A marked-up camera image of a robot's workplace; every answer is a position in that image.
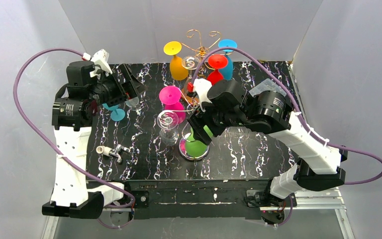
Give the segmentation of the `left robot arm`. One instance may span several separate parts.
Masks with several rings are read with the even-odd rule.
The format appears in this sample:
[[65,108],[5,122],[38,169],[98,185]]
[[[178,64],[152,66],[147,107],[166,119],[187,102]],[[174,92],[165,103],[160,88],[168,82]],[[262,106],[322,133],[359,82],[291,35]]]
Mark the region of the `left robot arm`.
[[68,95],[58,93],[52,107],[56,175],[50,201],[42,206],[42,214],[97,219],[105,206],[123,198],[122,183],[100,181],[99,186],[88,188],[86,172],[88,141],[98,107],[117,106],[138,97],[145,89],[126,64],[118,68],[124,82],[105,62],[77,61],[68,65]]

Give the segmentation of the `clear patterned wine glass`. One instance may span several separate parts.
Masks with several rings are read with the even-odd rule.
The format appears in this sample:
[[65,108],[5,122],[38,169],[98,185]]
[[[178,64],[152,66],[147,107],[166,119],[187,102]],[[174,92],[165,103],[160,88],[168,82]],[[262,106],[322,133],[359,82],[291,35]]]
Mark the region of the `clear patterned wine glass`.
[[140,99],[139,97],[131,98],[124,103],[130,110],[136,111],[140,108]]

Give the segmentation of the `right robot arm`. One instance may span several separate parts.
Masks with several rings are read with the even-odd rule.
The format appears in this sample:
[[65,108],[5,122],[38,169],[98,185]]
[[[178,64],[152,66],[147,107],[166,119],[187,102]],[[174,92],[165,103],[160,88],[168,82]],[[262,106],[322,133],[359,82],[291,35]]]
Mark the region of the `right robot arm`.
[[193,140],[209,145],[227,128],[245,127],[279,140],[298,155],[296,165],[269,181],[264,200],[281,201],[304,189],[324,191],[345,183],[340,164],[347,153],[306,130],[289,97],[275,91],[251,95],[234,80],[213,84],[199,78],[189,88],[199,99],[199,107],[188,117]]

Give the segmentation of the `clear wine glass front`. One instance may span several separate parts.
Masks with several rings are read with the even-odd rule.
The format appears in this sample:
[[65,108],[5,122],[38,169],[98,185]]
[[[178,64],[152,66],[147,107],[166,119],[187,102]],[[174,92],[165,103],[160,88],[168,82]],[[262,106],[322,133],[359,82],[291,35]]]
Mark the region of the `clear wine glass front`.
[[157,124],[160,127],[160,138],[167,146],[173,146],[179,138],[178,115],[170,110],[164,110],[157,116]]

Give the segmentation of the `green wine glass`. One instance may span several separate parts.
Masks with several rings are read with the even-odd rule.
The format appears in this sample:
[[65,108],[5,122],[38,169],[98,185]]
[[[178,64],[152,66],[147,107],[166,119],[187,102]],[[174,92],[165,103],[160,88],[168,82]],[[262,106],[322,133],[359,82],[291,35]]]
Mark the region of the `green wine glass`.
[[190,134],[185,137],[185,149],[190,157],[201,158],[208,154],[209,145],[197,140],[194,130],[190,127]]

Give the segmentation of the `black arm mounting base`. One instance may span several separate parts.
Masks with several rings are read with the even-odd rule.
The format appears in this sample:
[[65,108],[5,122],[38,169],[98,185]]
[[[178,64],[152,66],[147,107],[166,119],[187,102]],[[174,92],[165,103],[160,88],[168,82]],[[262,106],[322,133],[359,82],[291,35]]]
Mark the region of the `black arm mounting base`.
[[128,219],[245,218],[285,221],[285,213],[297,206],[290,194],[282,202],[264,202],[267,180],[132,180],[126,190],[136,199],[131,208],[109,208],[126,213]]

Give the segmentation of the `pink wine glass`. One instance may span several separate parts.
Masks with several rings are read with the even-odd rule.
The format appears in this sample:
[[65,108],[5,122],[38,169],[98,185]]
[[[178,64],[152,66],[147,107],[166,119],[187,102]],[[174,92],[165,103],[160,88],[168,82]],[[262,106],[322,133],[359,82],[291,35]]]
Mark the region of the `pink wine glass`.
[[185,108],[180,102],[182,93],[176,86],[166,86],[159,92],[159,100],[164,105],[164,110],[173,111],[181,124],[186,119]]

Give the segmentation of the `teal blue wine glass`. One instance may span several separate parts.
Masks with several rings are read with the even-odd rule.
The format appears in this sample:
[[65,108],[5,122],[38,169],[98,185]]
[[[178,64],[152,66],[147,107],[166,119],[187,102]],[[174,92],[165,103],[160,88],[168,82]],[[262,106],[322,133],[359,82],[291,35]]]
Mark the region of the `teal blue wine glass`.
[[121,108],[119,108],[119,105],[115,105],[115,106],[108,106],[108,104],[102,104],[102,106],[106,109],[106,110],[109,110],[110,111],[110,118],[111,120],[113,121],[121,121],[125,118],[125,111]]

